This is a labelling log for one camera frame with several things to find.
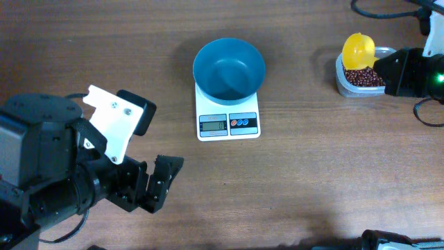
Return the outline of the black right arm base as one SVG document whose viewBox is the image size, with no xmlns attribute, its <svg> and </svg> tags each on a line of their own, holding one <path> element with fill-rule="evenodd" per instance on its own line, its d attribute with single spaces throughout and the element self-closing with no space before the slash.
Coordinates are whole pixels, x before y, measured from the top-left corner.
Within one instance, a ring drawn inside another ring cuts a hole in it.
<svg viewBox="0 0 444 250">
<path fill-rule="evenodd" d="M 360 250 L 443 250 L 443 241 L 414 242 L 405 235 L 386 231 L 365 230 Z"/>
</svg>

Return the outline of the red beans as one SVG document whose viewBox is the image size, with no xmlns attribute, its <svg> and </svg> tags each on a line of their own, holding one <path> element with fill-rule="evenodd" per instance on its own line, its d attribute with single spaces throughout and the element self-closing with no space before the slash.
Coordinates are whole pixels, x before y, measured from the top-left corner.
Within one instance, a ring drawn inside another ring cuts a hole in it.
<svg viewBox="0 0 444 250">
<path fill-rule="evenodd" d="M 373 68 L 366 67 L 360 70 L 346 69 L 344 65 L 343 73 L 345 79 L 353 86 L 357 87 L 382 87 L 385 86 L 382 78 L 377 75 Z"/>
</svg>

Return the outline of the clear plastic container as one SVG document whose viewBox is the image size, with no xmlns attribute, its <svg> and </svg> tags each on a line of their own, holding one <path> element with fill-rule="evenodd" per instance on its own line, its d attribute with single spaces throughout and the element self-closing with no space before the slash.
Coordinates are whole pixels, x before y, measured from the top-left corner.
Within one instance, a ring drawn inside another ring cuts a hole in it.
<svg viewBox="0 0 444 250">
<path fill-rule="evenodd" d="M 342 54 L 336 59 L 336 85 L 339 94 L 343 97 L 376 97 L 384 95 L 384 86 L 379 87 L 358 87 L 346 80 L 342 65 Z"/>
</svg>

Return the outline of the white digital kitchen scale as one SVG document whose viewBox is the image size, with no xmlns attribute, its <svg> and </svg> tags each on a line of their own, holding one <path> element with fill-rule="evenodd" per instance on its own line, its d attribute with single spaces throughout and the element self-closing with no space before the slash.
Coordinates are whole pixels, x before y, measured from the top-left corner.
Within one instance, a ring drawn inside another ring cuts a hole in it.
<svg viewBox="0 0 444 250">
<path fill-rule="evenodd" d="M 257 95 L 214 99 L 195 85 L 196 129 L 201 142 L 254 139 L 261 135 Z"/>
</svg>

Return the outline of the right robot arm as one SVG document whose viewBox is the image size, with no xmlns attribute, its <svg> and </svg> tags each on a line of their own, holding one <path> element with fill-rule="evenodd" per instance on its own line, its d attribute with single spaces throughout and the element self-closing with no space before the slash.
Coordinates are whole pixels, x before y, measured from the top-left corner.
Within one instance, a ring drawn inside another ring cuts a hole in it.
<svg viewBox="0 0 444 250">
<path fill-rule="evenodd" d="M 373 69 L 385 83 L 385 94 L 443 102 L 443 55 L 422 53 L 420 48 L 404 48 L 375 61 Z"/>
</svg>

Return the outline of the teal plastic bowl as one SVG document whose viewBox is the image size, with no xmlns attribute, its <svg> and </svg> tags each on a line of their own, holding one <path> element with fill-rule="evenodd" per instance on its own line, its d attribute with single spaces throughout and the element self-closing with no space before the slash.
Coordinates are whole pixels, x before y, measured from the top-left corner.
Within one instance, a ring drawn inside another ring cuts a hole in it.
<svg viewBox="0 0 444 250">
<path fill-rule="evenodd" d="M 194 58 L 192 74 L 203 95 L 221 105 L 238 105 L 257 93 L 266 64 L 252 44 L 224 37 L 206 44 Z"/>
</svg>

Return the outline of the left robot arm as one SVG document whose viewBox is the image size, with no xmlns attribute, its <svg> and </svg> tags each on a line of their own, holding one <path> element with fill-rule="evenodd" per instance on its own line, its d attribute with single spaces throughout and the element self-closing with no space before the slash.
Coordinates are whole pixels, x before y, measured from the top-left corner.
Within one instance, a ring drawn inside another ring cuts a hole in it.
<svg viewBox="0 0 444 250">
<path fill-rule="evenodd" d="M 132 212 L 160 210 L 181 157 L 147 164 L 105 155 L 108 140 L 83 117 L 76 95 L 18 94 L 1 108 L 1 248 L 36 249 L 42 231 L 86 220 L 107 199 Z"/>
</svg>

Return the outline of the yellow plastic measuring scoop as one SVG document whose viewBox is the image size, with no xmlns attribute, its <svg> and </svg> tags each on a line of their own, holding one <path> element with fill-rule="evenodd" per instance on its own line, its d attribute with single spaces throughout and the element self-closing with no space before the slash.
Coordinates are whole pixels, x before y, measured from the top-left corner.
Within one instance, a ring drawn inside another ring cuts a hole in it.
<svg viewBox="0 0 444 250">
<path fill-rule="evenodd" d="M 342 49 L 342 62 L 347 70 L 373 68 L 377 60 L 375 43 L 371 37 L 354 33 L 345 41 Z"/>
</svg>

